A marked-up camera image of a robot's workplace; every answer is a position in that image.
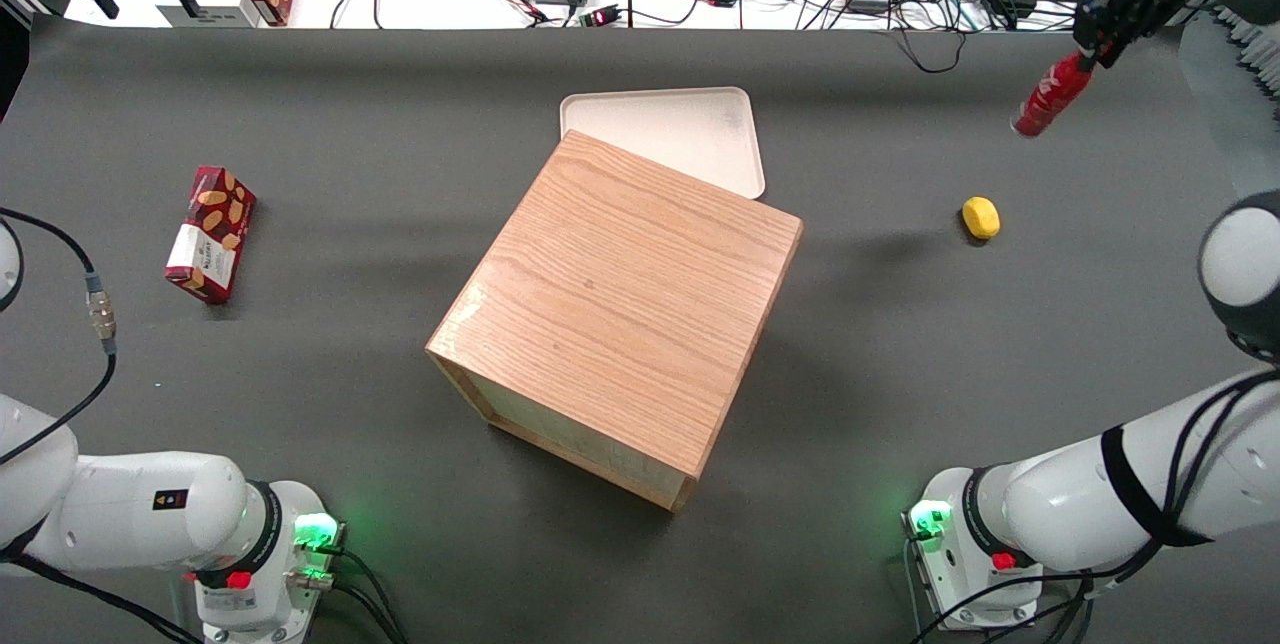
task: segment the red bottle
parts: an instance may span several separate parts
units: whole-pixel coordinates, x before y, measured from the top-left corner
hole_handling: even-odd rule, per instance
[[[1014,132],[1023,137],[1039,137],[1041,132],[1088,86],[1093,78],[1093,64],[1094,61],[1085,59],[1083,52],[1071,52],[1052,65],[1024,102],[1018,117],[1014,117],[1011,123]]]

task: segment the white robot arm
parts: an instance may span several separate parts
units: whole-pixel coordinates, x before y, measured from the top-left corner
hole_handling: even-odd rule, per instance
[[[22,248],[13,229],[0,225],[3,310],[22,284]],[[97,392],[114,371],[114,320],[97,275],[82,261],[91,312],[100,334],[109,334],[109,370]],[[315,492],[296,481],[246,480],[232,461],[212,455],[82,456],[58,421],[0,394],[0,575],[170,567],[195,586],[207,640],[302,640],[316,589],[329,579],[330,556],[314,547],[338,544],[342,534]],[[166,632],[197,641],[182,634]]]
[[[1028,621],[1046,567],[1137,557],[1107,577],[1124,579],[1161,547],[1280,521],[1280,189],[1211,225],[1199,271],[1229,339],[1267,366],[1061,449],[933,476],[904,521],[938,626]]]

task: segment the red button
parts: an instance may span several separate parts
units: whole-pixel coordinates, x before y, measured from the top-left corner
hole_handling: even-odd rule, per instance
[[[227,575],[227,588],[228,589],[248,589],[250,580],[253,575],[247,571],[233,571]]]
[[[996,567],[996,571],[1005,571],[1018,566],[1018,559],[1009,552],[996,552],[991,556],[991,566]]]

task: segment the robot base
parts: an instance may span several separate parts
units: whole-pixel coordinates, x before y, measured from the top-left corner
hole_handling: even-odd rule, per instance
[[[906,535],[913,539],[911,548],[915,551],[924,590],[940,616],[992,585],[1044,574],[1041,565],[995,570],[991,557],[978,547],[964,520],[961,495],[970,475],[972,469],[948,469],[933,476],[924,488],[920,503],[902,516]],[[940,512],[934,517],[936,534],[931,539],[920,540],[916,536],[913,520],[920,511]],[[1039,594],[1038,583],[1006,586],[952,613],[942,621],[941,629],[973,631],[1014,626],[1036,616]]]
[[[285,575],[292,571],[310,570],[326,572],[330,568],[333,557],[303,551],[294,544],[294,521],[301,515],[323,513],[324,504],[320,497],[311,488],[297,481],[273,481],[271,490],[280,501],[280,535],[266,563],[253,574],[253,589],[247,603],[265,604],[266,602],[280,602],[276,611],[284,616],[278,616],[269,626],[255,625],[253,629],[241,629],[242,615],[255,616],[246,611],[210,611],[210,597],[218,597],[221,592],[205,590],[196,583],[197,600],[205,604],[198,607],[204,620],[204,635],[206,643],[214,644],[301,644],[306,639],[311,626],[311,616],[315,613],[316,603],[320,602],[320,592],[312,589],[292,588],[285,585]],[[335,544],[340,542],[339,530]],[[279,588],[275,592],[265,592],[270,586]]]

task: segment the green led light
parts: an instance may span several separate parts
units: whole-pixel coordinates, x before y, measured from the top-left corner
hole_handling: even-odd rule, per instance
[[[300,547],[325,547],[338,539],[338,520],[321,512],[293,520],[293,543]]]
[[[909,517],[915,526],[915,539],[934,539],[942,535],[942,526],[951,519],[951,504],[925,499],[911,507]]]

